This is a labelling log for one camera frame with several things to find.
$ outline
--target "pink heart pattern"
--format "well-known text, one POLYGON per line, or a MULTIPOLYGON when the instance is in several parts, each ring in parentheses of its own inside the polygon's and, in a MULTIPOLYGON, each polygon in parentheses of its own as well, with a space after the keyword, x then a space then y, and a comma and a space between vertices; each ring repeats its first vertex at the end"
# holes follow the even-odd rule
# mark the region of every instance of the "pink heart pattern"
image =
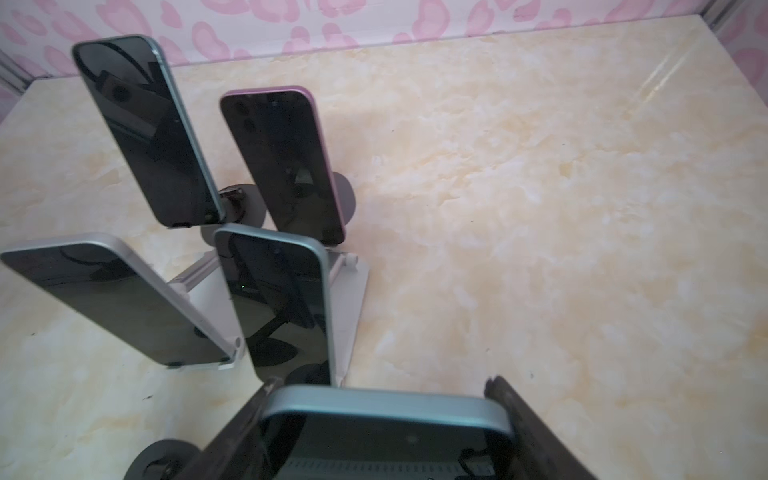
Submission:
POLYGON ((629 22, 640 20, 650 12, 654 0, 621 0, 621 3, 605 15, 605 22, 629 22))
POLYGON ((244 48, 236 48, 235 51, 232 52, 232 58, 235 60, 246 60, 252 57, 250 52, 244 48))
POLYGON ((283 55, 292 55, 303 51, 311 51, 310 31, 304 27, 293 27, 290 31, 290 40, 283 45, 283 55))
POLYGON ((74 67, 74 62, 61 50, 54 48, 50 45, 46 45, 43 48, 43 56, 51 66, 62 75, 76 75, 78 73, 77 68, 74 67))
POLYGON ((26 45, 27 41, 18 33, 15 28, 5 22, 0 22, 0 31, 6 40, 12 41, 16 45, 26 45))
POLYGON ((22 15, 19 10, 11 10, 11 16, 16 20, 16 23, 29 33, 40 35, 41 37, 45 37, 45 34, 48 33, 45 25, 32 15, 22 15))
POLYGON ((229 60, 230 46, 221 41, 214 28, 206 22, 192 25, 192 43, 194 47, 208 60, 229 60))
POLYGON ((512 19, 516 22, 530 22, 541 9, 541 0, 531 0, 525 5, 520 5, 515 9, 515 13, 512 14, 512 19))
POLYGON ((366 0, 317 0, 320 11, 328 18, 351 15, 366 6, 366 0))
POLYGON ((498 9, 503 12, 504 10, 509 10, 509 7, 516 1, 517 0, 496 0, 496 5, 498 5, 498 9))
POLYGON ((550 22, 541 22, 535 30, 548 30, 549 28, 564 28, 571 26, 571 11, 567 8, 558 8, 552 15, 550 22))
POLYGON ((239 15, 250 10, 245 0, 203 0, 203 5, 209 10, 224 15, 239 15))
POLYGON ((48 73, 45 71, 43 67, 40 65, 34 63, 29 58, 26 58, 24 55, 13 55, 13 61, 18 63, 18 66, 21 68, 24 68, 24 70, 29 73, 33 77, 44 77, 48 73))
POLYGON ((160 2, 160 9, 162 14, 160 15, 160 21, 171 28, 181 28, 184 24, 181 23, 181 15, 179 15, 176 7, 169 2, 163 0, 160 2))
POLYGON ((187 60, 187 57, 184 56, 184 52, 181 51, 181 48, 179 48, 179 46, 170 38, 160 36, 157 39, 157 43, 160 44, 160 48, 163 49, 165 58, 171 65, 186 65, 190 62, 187 60))
MULTIPOLYGON (((720 40, 720 43, 723 45, 728 45, 733 40, 736 39, 739 35, 741 35, 744 30, 746 29, 746 8, 742 8, 741 12, 737 13, 735 17, 733 17, 733 20, 731 20, 729 23, 726 24, 725 28, 720 30, 720 32, 717 35, 717 39, 720 40)), ((760 21, 760 16, 758 15, 755 19, 755 31, 759 34, 763 34, 760 32, 758 23, 760 21)))
POLYGON ((680 15, 690 15, 699 11, 703 0, 674 0, 664 10, 664 17, 678 17, 680 15))
POLYGON ((326 39, 326 48, 329 50, 359 47, 357 40, 349 35, 344 35, 341 28, 335 23, 326 23, 323 25, 323 37, 326 39))
POLYGON ((123 35, 152 35, 149 22, 131 0, 107 0, 104 5, 96 5, 96 13, 104 23, 123 35))
POLYGON ((250 9, 256 18, 270 23, 292 23, 300 13, 296 0, 250 0, 250 9))
POLYGON ((742 48, 733 54, 733 62, 738 65, 746 79, 754 87, 766 70, 768 54, 759 48, 742 48))
POLYGON ((421 0, 419 17, 413 22, 413 38, 435 40, 442 37, 451 23, 451 12, 442 0, 421 0))
POLYGON ((56 5, 56 2, 54 0, 33 0, 35 2, 35 5, 40 8, 43 13, 47 13, 49 15, 53 15, 53 11, 58 9, 58 5, 56 5))
POLYGON ((488 0, 477 2, 469 12, 465 35, 474 37, 486 33, 493 23, 494 15, 493 10, 488 6, 488 0))
POLYGON ((394 45, 399 45, 402 43, 411 43, 413 41, 413 38, 411 38, 411 35, 408 35, 407 33, 398 33, 395 35, 395 37, 392 39, 392 43, 394 45))
POLYGON ((56 8, 53 17, 54 21, 51 23, 51 27, 69 41, 88 41, 102 37, 74 13, 60 12, 56 8))
MULTIPOLYGON (((746 16, 746 8, 742 8, 742 13, 746 16)), ((760 36, 768 38, 768 5, 764 6, 763 10, 755 18, 755 32, 760 36)))

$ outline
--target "silver phone frame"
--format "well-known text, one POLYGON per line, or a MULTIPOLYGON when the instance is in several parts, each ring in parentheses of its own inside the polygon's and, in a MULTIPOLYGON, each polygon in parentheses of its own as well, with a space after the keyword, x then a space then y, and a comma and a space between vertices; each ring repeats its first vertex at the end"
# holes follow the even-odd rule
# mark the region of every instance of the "silver phone frame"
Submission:
POLYGON ((328 252, 322 243, 312 237, 304 237, 294 233, 276 232, 275 230, 265 230, 263 228, 249 227, 238 223, 227 223, 214 232, 214 247, 217 245, 216 238, 222 233, 235 233, 247 237, 273 240, 293 245, 300 245, 311 250, 320 262, 320 276, 323 285, 323 306, 326 311, 326 338, 328 341, 328 370, 331 375, 331 384, 334 383, 334 372, 336 371, 336 346, 333 344, 333 318, 331 315, 331 295, 329 285, 329 260, 328 252))
MULTIPOLYGON (((93 44, 93 43, 102 43, 105 41, 112 41, 117 39, 124 39, 124 38, 141 38, 147 44, 149 45, 150 50, 152 50, 152 54, 157 59, 157 63, 160 66, 160 71, 163 74, 163 79, 165 80, 166 85, 168 86, 168 91, 170 92, 170 99, 173 101, 174 105, 176 106, 176 109, 179 111, 179 118, 181 119, 181 125, 184 127, 184 131, 187 133, 187 138, 189 139, 190 145, 192 146, 192 151, 194 152, 195 160, 197 161, 197 166, 200 168, 200 172, 203 174, 203 179, 205 180, 205 184, 208 187, 208 190, 211 192, 212 197, 214 198, 214 205, 216 206, 216 210, 219 214, 219 218, 215 222, 211 223, 204 223, 204 225, 216 225, 226 220, 227 211, 224 209, 224 205, 221 201, 221 196, 219 195, 219 190, 216 187, 216 183, 214 182, 214 178, 210 173, 210 170, 208 169, 208 165, 205 162, 205 157, 203 157, 203 151, 200 149, 200 145, 197 143, 197 137, 194 134, 194 130, 192 129, 192 123, 189 119, 189 115, 187 115, 187 109, 184 108, 184 103, 181 100, 181 93, 179 92, 178 86, 176 86, 176 81, 174 80, 174 76, 170 72, 170 65, 168 64, 167 60, 165 59, 165 54, 163 53, 163 49, 160 47, 160 45, 154 40, 152 37, 148 37, 146 35, 141 34, 132 34, 132 35, 119 35, 115 37, 108 37, 108 38, 99 38, 97 40, 89 40, 89 41, 80 41, 78 43, 75 43, 72 45, 72 56, 74 57, 74 50, 79 45, 87 45, 87 44, 93 44)), ((120 145, 118 144, 118 150, 121 152, 122 155, 122 149, 120 145)), ((150 210, 152 210, 152 214, 154 215, 154 208, 150 205, 150 210)), ((198 227, 198 225, 189 225, 189 226, 182 226, 182 227, 169 227, 168 225, 165 225, 164 223, 161 223, 164 227, 167 228, 188 228, 188 227, 198 227)))
MULTIPOLYGON (((127 243, 125 243, 123 240, 110 235, 109 233, 81 233, 79 235, 67 235, 63 237, 52 237, 52 238, 45 238, 45 239, 39 239, 39 240, 26 240, 22 242, 12 243, 11 245, 8 245, 7 247, 3 248, 2 251, 0 251, 0 257, 6 253, 12 253, 12 252, 28 252, 31 250, 39 250, 42 248, 55 248, 55 247, 66 247, 67 245, 76 245, 76 244, 83 244, 83 243, 89 243, 92 245, 97 245, 103 248, 106 248, 107 250, 110 250, 112 253, 120 257, 121 260, 123 260, 130 268, 134 270, 138 274, 138 276, 141 277, 142 280, 147 282, 150 287, 154 288, 163 298, 165 298, 168 303, 175 308, 179 313, 181 313, 183 316, 189 320, 189 322, 192 324, 192 326, 196 326, 202 333, 205 334, 205 336, 208 337, 208 339, 214 343, 219 349, 221 349, 222 356, 229 356, 230 360, 228 362, 211 362, 211 363, 184 363, 183 366, 194 366, 194 365, 210 365, 213 363, 217 364, 224 364, 224 363, 230 363, 235 360, 235 356, 237 354, 237 347, 226 341, 219 333, 214 329, 208 320, 203 316, 202 313, 200 313, 194 306, 192 306, 191 303, 187 302, 182 296, 180 296, 173 288, 168 286, 168 284, 163 280, 157 273, 155 273, 154 270, 152 270, 152 267, 149 266, 146 262, 144 262, 141 257, 139 257, 138 253, 136 253, 133 249, 131 249, 127 243)), ((39 286, 37 283, 31 281, 29 278, 27 278, 24 275, 21 275, 19 272, 16 272, 16 270, 7 267, 13 272, 15 272, 17 275, 23 277, 25 280, 27 280, 29 283, 35 285, 37 288, 45 292, 46 295, 53 296, 58 302, 63 303, 67 306, 67 308, 74 310, 75 312, 78 312, 80 315, 85 316, 86 318, 90 319, 90 317, 87 317, 85 314, 81 313, 80 311, 72 308, 68 303, 60 300, 53 294, 49 293, 44 287, 39 286)), ((109 332, 112 336, 116 336, 117 338, 120 338, 123 342, 126 342, 128 345, 131 345, 126 340, 122 339, 121 337, 115 335, 108 329, 104 328, 100 323, 95 322, 94 320, 90 319, 93 323, 96 325, 99 325, 103 330, 109 332)), ((131 347, 138 352, 140 352, 142 355, 146 356, 148 359, 151 359, 152 361, 164 365, 163 363, 159 363, 156 359, 153 359, 152 357, 148 356, 143 351, 139 350, 135 346, 131 345, 131 347)))
POLYGON ((493 400, 478 397, 288 385, 267 398, 260 421, 286 413, 319 413, 475 427, 514 439, 504 407, 493 400))

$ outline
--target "mint green phone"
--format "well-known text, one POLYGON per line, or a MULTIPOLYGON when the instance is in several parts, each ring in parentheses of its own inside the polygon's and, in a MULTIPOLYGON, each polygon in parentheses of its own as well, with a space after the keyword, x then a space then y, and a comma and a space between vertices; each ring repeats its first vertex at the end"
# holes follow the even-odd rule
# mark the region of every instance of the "mint green phone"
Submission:
POLYGON ((295 385, 264 402, 260 478, 507 478, 514 433, 489 399, 295 385))
POLYGON ((99 38, 74 45, 72 58, 157 221, 222 223, 219 192, 160 45, 143 35, 99 38))
POLYGON ((214 234, 257 376, 331 385, 328 254, 317 240, 227 224, 214 234))

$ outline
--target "phone stand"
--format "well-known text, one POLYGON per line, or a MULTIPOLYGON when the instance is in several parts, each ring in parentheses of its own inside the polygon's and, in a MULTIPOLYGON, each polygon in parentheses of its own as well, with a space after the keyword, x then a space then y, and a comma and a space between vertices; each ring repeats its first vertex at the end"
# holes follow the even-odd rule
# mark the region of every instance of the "phone stand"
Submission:
POLYGON ((339 197, 341 206, 341 215, 344 224, 347 225, 355 214, 357 202, 355 201, 355 191, 352 184, 339 172, 333 172, 333 183, 336 184, 336 195, 339 197))
POLYGON ((189 442, 158 440, 137 455, 123 480, 170 480, 199 454, 200 449, 189 442))
MULTIPOLYGON (((341 386, 352 359, 370 268, 365 260, 354 253, 327 251, 331 266, 328 278, 331 297, 328 350, 329 355, 335 359, 330 373, 331 384, 341 386)), ((206 252, 171 280, 169 285, 197 308, 211 328, 237 347, 237 354, 230 362, 217 366, 219 369, 231 368, 234 362, 243 357, 247 345, 242 340, 243 329, 230 301, 230 292, 216 251, 206 252)))
POLYGON ((264 225, 266 205, 256 185, 232 185, 219 190, 219 197, 225 209, 224 221, 200 227, 200 235, 208 245, 214 245, 214 232, 223 223, 241 223, 251 227, 264 225))
MULTIPOLYGON (((206 252, 197 262, 175 276, 168 285, 192 304, 208 321, 208 326, 236 349, 229 362, 217 364, 218 369, 230 369, 243 358, 246 345, 243 330, 230 302, 227 282, 221 273, 219 257, 215 250, 206 252)), ((209 365, 185 366, 184 368, 206 368, 209 365)))
POLYGON ((352 349, 357 336, 357 324, 362 311, 362 299, 366 295, 368 263, 354 253, 329 250, 331 295, 331 338, 329 350, 333 350, 335 368, 331 372, 331 384, 343 386, 352 360, 352 349))

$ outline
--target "smartphone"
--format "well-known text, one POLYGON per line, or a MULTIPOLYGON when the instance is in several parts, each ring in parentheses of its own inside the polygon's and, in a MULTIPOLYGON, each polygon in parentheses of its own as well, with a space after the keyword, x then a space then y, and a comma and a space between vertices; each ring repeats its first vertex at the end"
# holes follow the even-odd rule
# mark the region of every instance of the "smartphone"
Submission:
POLYGON ((346 229, 309 91, 228 91, 220 106, 278 231, 342 243, 346 229))
POLYGON ((157 221, 222 223, 224 209, 160 46, 142 35, 78 43, 72 57, 157 221))
POLYGON ((24 242, 0 260, 155 362, 179 367, 233 358, 235 348, 112 235, 24 242))
POLYGON ((260 430, 272 478, 504 478, 511 423, 461 396, 287 386, 260 430))
POLYGON ((214 243, 257 376, 330 385, 335 359, 323 245, 236 224, 217 230, 214 243))

